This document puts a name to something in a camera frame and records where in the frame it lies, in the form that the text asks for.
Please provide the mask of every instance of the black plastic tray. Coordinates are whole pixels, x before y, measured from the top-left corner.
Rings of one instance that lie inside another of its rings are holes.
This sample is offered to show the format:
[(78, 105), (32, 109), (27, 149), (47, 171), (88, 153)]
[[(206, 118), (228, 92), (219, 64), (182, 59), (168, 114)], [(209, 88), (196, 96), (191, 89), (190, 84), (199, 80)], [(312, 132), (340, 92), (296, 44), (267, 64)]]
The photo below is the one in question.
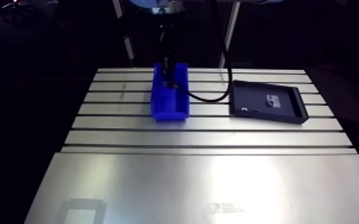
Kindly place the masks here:
[(297, 124), (309, 118), (297, 88), (239, 80), (233, 82), (230, 113)]

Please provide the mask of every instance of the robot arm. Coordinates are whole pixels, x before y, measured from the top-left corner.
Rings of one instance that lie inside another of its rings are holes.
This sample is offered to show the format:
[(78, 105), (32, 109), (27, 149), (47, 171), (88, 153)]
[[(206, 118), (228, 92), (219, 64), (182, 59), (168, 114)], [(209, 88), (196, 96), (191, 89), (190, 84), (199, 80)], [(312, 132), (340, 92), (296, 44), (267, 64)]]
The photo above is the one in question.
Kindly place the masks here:
[[(154, 8), (154, 7), (162, 7), (167, 5), (168, 0), (129, 0), (133, 4), (142, 7), (142, 8)], [(180, 1), (205, 1), (205, 0), (180, 0)], [(283, 0), (218, 0), (219, 2), (250, 2), (253, 4), (266, 4), (266, 3), (274, 3), (281, 2)]]

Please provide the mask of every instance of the dark background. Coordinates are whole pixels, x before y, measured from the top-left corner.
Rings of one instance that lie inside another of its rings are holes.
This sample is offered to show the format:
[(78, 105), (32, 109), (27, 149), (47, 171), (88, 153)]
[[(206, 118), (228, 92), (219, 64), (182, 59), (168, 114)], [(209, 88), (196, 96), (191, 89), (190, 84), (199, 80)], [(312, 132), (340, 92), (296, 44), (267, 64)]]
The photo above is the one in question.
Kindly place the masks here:
[[(0, 223), (24, 222), (96, 69), (131, 65), (111, 1), (24, 1), (39, 11), (30, 23), (0, 17)], [(128, 1), (122, 5), (126, 14), (137, 13)], [(217, 67), (209, 4), (185, 7), (179, 61)], [(230, 8), (219, 3), (223, 34)], [(156, 62), (149, 27), (140, 16), (127, 30), (139, 67)], [(242, 3), (229, 55), (234, 67), (306, 69), (359, 150), (359, 0)]]

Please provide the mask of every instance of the metal plate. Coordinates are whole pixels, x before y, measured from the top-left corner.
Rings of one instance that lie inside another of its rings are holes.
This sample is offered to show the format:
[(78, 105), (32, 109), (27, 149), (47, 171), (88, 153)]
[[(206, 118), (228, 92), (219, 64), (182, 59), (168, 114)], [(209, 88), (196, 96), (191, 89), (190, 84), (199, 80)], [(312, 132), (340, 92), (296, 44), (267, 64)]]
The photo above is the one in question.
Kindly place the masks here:
[[(306, 105), (310, 117), (333, 117), (334, 114), (326, 105)], [(79, 114), (150, 116), (149, 104), (82, 104)], [(228, 117), (227, 104), (191, 104), (190, 116)]]
[[(134, 72), (146, 72), (153, 71), (153, 68), (101, 68), (98, 69), (98, 73), (134, 73)], [(227, 73), (227, 69), (200, 69), (200, 68), (188, 68), (189, 72), (193, 73)], [(276, 70), (276, 69), (233, 69), (233, 73), (256, 73), (256, 74), (306, 74), (304, 70)]]
[[(85, 97), (85, 102), (150, 102), (150, 92), (90, 92)], [(223, 93), (199, 92), (197, 96), (206, 99), (215, 99)], [(305, 104), (325, 104), (323, 97), (319, 94), (301, 94)], [(190, 102), (200, 102), (190, 97)], [(228, 97), (220, 103), (228, 102)]]
[[(97, 73), (94, 81), (151, 81), (153, 73)], [(295, 76), (292, 74), (233, 74), (233, 79), (248, 82), (279, 82), (279, 83), (311, 83), (307, 75)], [(189, 81), (227, 81), (228, 76), (225, 73), (189, 73)]]
[(349, 147), (340, 132), (153, 132), (72, 130), (66, 144), (144, 147)]
[(354, 148), (118, 148), (63, 147), (62, 153), (164, 154), (164, 155), (326, 155), (356, 154)]
[(185, 122), (156, 122), (151, 117), (88, 117), (75, 118), (74, 129), (133, 129), (133, 130), (210, 130), (210, 131), (340, 131), (341, 125), (336, 119), (312, 118), (302, 125), (272, 122), (268, 120), (248, 119), (240, 117), (190, 117)]
[(359, 155), (56, 154), (25, 223), (69, 223), (61, 214), (96, 224), (356, 224)]

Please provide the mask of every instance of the black cable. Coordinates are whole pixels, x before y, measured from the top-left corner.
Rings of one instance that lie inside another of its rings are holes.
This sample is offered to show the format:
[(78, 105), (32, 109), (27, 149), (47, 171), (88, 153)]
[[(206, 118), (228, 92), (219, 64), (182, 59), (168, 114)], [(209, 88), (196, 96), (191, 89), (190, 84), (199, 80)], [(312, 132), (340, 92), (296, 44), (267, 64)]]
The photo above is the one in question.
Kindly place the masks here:
[(219, 17), (218, 17), (217, 0), (208, 0), (208, 1), (211, 3), (212, 18), (213, 18), (213, 22), (214, 22), (214, 26), (215, 26), (215, 30), (216, 30), (216, 38), (221, 47), (221, 51), (222, 51), (222, 54), (224, 55), (224, 59), (225, 59), (225, 66), (227, 67), (227, 70), (228, 70), (228, 86), (227, 86), (227, 90), (224, 92), (224, 94), (221, 97), (216, 98), (216, 99), (204, 99), (204, 98), (198, 97), (197, 95), (195, 95), (189, 91), (187, 91), (187, 94), (189, 96), (191, 96), (192, 98), (195, 98), (199, 101), (219, 102), (219, 101), (222, 101), (225, 97), (227, 97), (228, 94), (231, 92), (231, 85), (233, 83), (233, 71), (231, 68), (231, 63), (230, 63), (230, 58), (228, 56), (227, 47), (225, 46), (224, 38), (221, 34), (220, 22), (219, 22)]

